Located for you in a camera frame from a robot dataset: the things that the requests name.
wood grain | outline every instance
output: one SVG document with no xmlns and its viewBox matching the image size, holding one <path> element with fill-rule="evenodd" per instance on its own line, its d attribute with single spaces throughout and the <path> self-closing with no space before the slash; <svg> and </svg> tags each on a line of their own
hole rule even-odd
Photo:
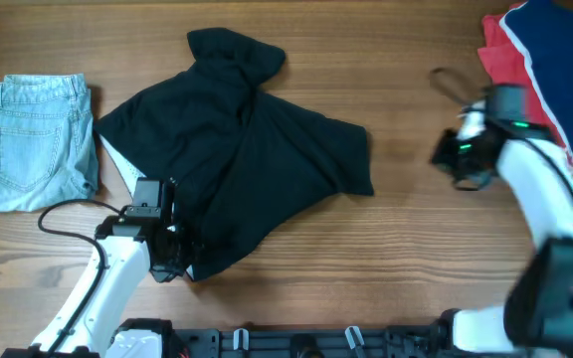
<svg viewBox="0 0 573 358">
<path fill-rule="evenodd" d="M 286 50 L 265 88 L 372 134 L 374 198 L 335 196 L 275 229 L 208 281 L 146 279 L 124 317 L 178 327 L 383 326 L 426 323 L 451 307 L 501 303 L 531 254 L 502 183 L 456 192 L 428 164 L 458 108 L 426 73 L 449 66 L 479 85 L 480 18 L 507 1 L 277 2 L 0 7 L 6 74 L 85 73 L 95 116 L 187 69 L 185 34 L 227 27 Z M 128 193 L 99 149 L 98 198 Z M 73 206 L 49 225 L 91 234 L 106 211 Z M 0 214 L 0 352 L 26 346 L 52 319 L 91 248 L 40 233 L 38 213 Z"/>
</svg>

black cloth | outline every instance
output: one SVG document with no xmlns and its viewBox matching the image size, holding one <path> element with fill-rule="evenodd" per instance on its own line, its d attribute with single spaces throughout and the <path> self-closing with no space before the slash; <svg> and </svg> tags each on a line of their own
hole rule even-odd
<svg viewBox="0 0 573 358">
<path fill-rule="evenodd" d="M 228 268 L 324 197 L 373 195 L 363 127 L 258 89 L 280 70 L 283 50 L 227 29 L 187 38 L 194 65 L 95 130 L 147 177 L 175 182 L 175 212 L 204 247 L 194 279 Z"/>
</svg>

light blue denim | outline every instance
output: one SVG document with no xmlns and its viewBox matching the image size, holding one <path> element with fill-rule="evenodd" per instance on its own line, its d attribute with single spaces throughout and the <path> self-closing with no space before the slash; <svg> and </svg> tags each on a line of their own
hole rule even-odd
<svg viewBox="0 0 573 358">
<path fill-rule="evenodd" d="M 0 212 L 91 198 L 98 187 L 90 90 L 83 75 L 0 83 Z"/>
</svg>

cable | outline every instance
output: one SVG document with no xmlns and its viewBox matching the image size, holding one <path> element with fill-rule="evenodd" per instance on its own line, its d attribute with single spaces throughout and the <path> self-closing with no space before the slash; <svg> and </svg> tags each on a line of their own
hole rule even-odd
<svg viewBox="0 0 573 358">
<path fill-rule="evenodd" d="M 556 173 L 556 175 L 561 179 L 563 186 L 565 187 L 565 189 L 569 193 L 570 197 L 572 198 L 572 202 L 573 202 L 573 188 L 572 188 L 569 180 L 567 180 L 567 177 L 565 176 L 565 174 L 556 165 L 554 160 L 552 158 L 550 158 L 547 154 L 545 154 L 545 152 L 543 152 L 543 150 L 541 150 L 531 140 L 527 139 L 523 135 L 514 131 L 512 128 L 510 128 L 505 123 L 501 122 L 500 118 L 494 118 L 494 117 L 488 116 L 484 109 L 474 108 L 472 103 L 465 102 L 462 98 L 457 96 L 452 90 L 445 87 L 441 82 L 436 81 L 437 75 L 440 73 L 443 73 L 443 72 L 448 72 L 449 74 L 451 74 L 451 76 L 453 76 L 453 78 L 457 79 L 461 84 L 469 84 L 470 83 L 470 81 L 466 80 L 465 76 L 459 74 L 458 72 L 456 72 L 454 70 L 446 70 L 443 68 L 437 68 L 437 69 L 430 71 L 430 73 L 429 73 L 429 79 L 431 81 L 431 86 L 435 90 L 439 91 L 441 94 L 450 98 L 452 101 L 454 101 L 458 104 L 461 104 L 464 107 L 463 113 L 469 113 L 469 112 L 473 112 L 473 111 L 481 112 L 484 114 L 485 119 L 487 119 L 489 122 L 494 124 L 496 127 L 503 130 L 506 134 L 508 134 L 509 137 L 511 137 L 514 140 L 519 140 L 519 141 L 524 142 L 535 153 L 537 153 L 541 158 L 543 158 L 543 160 L 552 168 L 552 170 Z"/>
<path fill-rule="evenodd" d="M 48 207 L 48 209 L 46 209 L 43 213 L 41 213 L 41 215 L 39 216 L 39 219 L 37 220 L 37 226 L 39 227 L 39 230 L 41 230 L 42 232 L 48 233 L 48 234 L 53 234 L 53 235 L 61 235 L 61 236 L 81 239 L 81 240 L 85 241 L 86 243 L 94 246 L 96 249 L 96 252 L 98 253 L 98 269 L 96 270 L 95 279 L 93 280 L 92 284 L 90 285 L 88 292 L 86 292 L 86 295 L 83 297 L 83 299 L 79 303 L 79 306 L 77 307 L 77 309 L 75 309 L 75 311 L 73 312 L 72 316 L 70 317 L 70 319 L 68 320 L 66 325 L 61 329 L 61 332 L 59 333 L 59 336 L 57 337 L 57 339 L 55 339 L 53 344 L 48 349 L 48 352 L 46 354 L 46 356 L 48 358 L 51 358 L 52 355 L 55 354 L 55 352 L 57 351 L 57 349 L 59 349 L 59 347 L 61 346 L 63 341 L 66 339 L 66 337 L 68 335 L 70 335 L 70 330 L 72 329 L 72 327 L 74 327 L 75 323 L 79 319 L 79 316 L 81 315 L 81 312 L 83 312 L 83 310 L 86 308 L 88 301 L 90 301 L 90 298 L 95 293 L 96 287 L 98 286 L 98 283 L 100 282 L 100 279 L 102 278 L 103 271 L 105 270 L 105 253 L 103 252 L 102 247 L 100 246 L 100 244 L 96 240 L 91 239 L 91 238 L 84 236 L 84 235 L 81 235 L 81 234 L 70 233 L 70 232 L 59 231 L 59 230 L 52 230 L 52 229 L 47 229 L 46 227 L 44 227 L 43 221 L 44 221 L 44 218 L 46 217 L 46 215 L 48 215 L 48 213 L 50 213 L 51 211 L 53 211 L 59 207 L 69 205 L 69 204 L 74 204 L 74 203 L 95 204 L 98 206 L 108 208 L 117 214 L 120 213 L 118 211 L 118 209 L 114 208 L 112 205 L 102 203 L 100 201 L 96 201 L 96 200 L 92 200 L 92 199 L 73 199 L 73 200 L 66 200 L 66 201 L 63 201 L 61 203 L 57 203 L 53 206 Z"/>
</svg>

wooden table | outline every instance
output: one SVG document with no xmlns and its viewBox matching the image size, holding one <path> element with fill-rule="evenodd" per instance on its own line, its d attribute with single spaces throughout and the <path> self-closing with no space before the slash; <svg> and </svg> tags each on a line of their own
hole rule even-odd
<svg viewBox="0 0 573 358">
<path fill-rule="evenodd" d="M 458 107 L 427 72 L 487 78 L 482 15 L 508 1 L 397 0 L 0 7 L 6 74 L 85 73 L 98 118 L 187 69 L 185 34 L 227 27 L 286 50 L 271 93 L 372 134 L 373 198 L 337 195 L 276 228 L 249 257 L 204 283 L 148 277 L 124 317 L 179 328 L 344 327 L 428 323 L 451 307 L 501 303 L 531 255 L 508 188 L 457 192 L 428 164 Z M 102 190 L 130 199 L 104 150 Z M 39 213 L 0 214 L 0 353 L 25 347 L 53 318 L 91 252 L 40 233 Z M 73 206 L 52 227 L 91 235 L 106 211 Z"/>
</svg>

